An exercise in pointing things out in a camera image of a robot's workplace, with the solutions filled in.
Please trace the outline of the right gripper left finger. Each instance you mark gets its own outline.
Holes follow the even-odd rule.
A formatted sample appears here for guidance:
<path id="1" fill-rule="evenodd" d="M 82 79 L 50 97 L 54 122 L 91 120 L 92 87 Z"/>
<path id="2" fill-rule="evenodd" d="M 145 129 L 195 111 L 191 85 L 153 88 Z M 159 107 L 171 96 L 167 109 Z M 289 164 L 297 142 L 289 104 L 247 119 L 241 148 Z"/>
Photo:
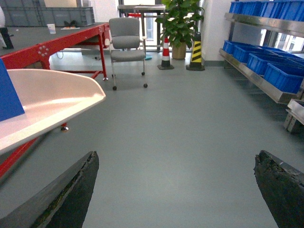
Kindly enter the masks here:
<path id="1" fill-rule="evenodd" d="M 1 218 L 2 228 L 81 228 L 99 169 L 97 152 L 74 163 L 32 198 Z"/>

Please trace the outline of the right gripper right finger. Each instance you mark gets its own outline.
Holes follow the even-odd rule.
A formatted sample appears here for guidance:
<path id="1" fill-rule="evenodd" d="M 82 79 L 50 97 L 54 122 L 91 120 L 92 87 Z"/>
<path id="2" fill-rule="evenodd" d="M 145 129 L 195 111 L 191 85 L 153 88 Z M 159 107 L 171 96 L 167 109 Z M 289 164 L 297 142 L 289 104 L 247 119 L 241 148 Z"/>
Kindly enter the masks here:
<path id="1" fill-rule="evenodd" d="M 304 174 L 271 153 L 255 156 L 257 185 L 279 228 L 304 226 Z"/>

